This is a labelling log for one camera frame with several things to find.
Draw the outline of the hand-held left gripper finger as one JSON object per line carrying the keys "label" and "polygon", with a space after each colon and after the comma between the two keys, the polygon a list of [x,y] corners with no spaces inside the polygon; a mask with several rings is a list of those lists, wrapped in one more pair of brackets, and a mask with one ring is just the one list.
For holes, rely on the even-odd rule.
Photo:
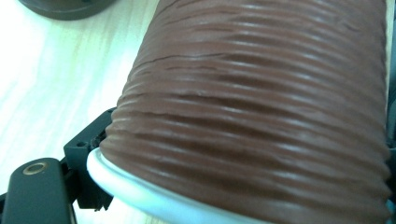
{"label": "hand-held left gripper finger", "polygon": [[106,110],[64,146],[66,187],[70,199],[77,201],[81,209],[107,210],[113,200],[92,180],[87,168],[90,152],[106,138],[106,127],[111,123],[113,111],[113,108]]}

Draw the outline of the dark double cup holder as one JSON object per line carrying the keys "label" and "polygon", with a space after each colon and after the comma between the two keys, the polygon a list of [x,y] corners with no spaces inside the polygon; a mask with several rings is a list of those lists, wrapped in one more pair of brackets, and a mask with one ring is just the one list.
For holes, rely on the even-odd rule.
{"label": "dark double cup holder", "polygon": [[117,0],[18,0],[34,13],[58,21],[89,18],[110,7]]}

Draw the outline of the brown ripple paper cup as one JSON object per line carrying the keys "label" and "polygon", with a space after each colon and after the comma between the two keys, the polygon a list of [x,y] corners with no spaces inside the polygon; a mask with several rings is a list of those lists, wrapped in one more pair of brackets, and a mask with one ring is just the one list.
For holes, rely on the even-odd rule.
{"label": "brown ripple paper cup", "polygon": [[87,160],[177,224],[386,224],[387,0],[159,0]]}

